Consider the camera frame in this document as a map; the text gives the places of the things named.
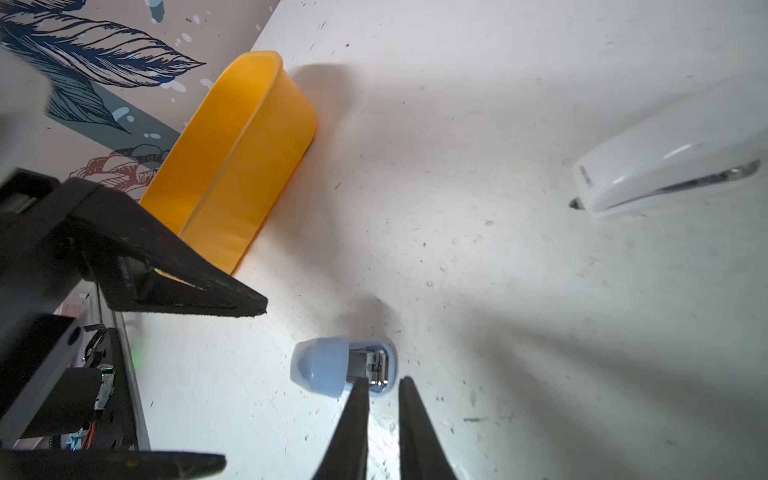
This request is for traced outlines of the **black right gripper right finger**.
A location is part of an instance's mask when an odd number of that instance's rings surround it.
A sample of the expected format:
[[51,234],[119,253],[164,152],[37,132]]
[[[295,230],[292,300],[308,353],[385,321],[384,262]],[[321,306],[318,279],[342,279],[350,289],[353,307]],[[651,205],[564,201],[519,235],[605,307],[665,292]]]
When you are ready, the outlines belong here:
[[401,478],[456,480],[415,382],[409,376],[400,380],[398,405]]

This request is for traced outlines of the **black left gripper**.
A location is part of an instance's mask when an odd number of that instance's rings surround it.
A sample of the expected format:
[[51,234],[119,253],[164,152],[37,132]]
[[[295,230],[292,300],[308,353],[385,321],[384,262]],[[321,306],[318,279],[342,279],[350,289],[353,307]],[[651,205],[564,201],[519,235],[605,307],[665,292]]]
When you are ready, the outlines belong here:
[[268,300],[186,245],[127,194],[26,170],[1,187],[1,441],[14,444],[74,354],[56,308],[83,280],[120,312],[255,317]]

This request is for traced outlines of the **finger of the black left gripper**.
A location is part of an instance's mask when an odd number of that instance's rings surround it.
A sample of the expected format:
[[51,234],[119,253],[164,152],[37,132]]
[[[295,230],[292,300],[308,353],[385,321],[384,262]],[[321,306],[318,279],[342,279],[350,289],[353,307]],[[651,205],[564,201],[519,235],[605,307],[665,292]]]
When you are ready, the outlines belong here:
[[226,468],[226,457],[194,452],[3,450],[3,479],[200,479]]

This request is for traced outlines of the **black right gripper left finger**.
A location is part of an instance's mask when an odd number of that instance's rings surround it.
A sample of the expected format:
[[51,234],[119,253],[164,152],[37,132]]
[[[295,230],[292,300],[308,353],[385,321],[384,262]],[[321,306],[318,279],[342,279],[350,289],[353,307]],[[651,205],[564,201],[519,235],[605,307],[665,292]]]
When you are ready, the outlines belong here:
[[359,378],[353,384],[315,480],[366,478],[369,413],[369,384]]

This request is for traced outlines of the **blue mini stapler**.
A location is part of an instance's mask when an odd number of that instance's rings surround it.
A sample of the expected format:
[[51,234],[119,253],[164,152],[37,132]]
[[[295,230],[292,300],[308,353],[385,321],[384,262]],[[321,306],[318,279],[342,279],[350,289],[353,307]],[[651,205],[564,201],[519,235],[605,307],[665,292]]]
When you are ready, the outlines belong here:
[[397,379],[398,361],[388,340],[350,342],[344,336],[298,343],[290,363],[290,379],[302,389],[330,398],[350,392],[359,379],[373,397],[387,395]]

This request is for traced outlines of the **yellow plastic tray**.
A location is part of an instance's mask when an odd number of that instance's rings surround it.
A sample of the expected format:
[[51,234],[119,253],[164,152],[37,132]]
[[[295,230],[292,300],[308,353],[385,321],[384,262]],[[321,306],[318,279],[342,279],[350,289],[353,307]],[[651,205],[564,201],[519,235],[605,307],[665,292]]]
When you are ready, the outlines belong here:
[[311,145],[312,105],[274,51],[241,55],[214,82],[140,204],[233,273]]

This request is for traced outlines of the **white mini stapler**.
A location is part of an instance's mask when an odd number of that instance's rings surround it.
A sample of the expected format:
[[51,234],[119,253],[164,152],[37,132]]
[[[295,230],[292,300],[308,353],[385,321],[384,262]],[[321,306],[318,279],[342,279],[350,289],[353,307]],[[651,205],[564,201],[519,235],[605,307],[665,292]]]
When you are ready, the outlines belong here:
[[732,77],[582,156],[569,206],[609,216],[740,188],[766,172],[767,77]]

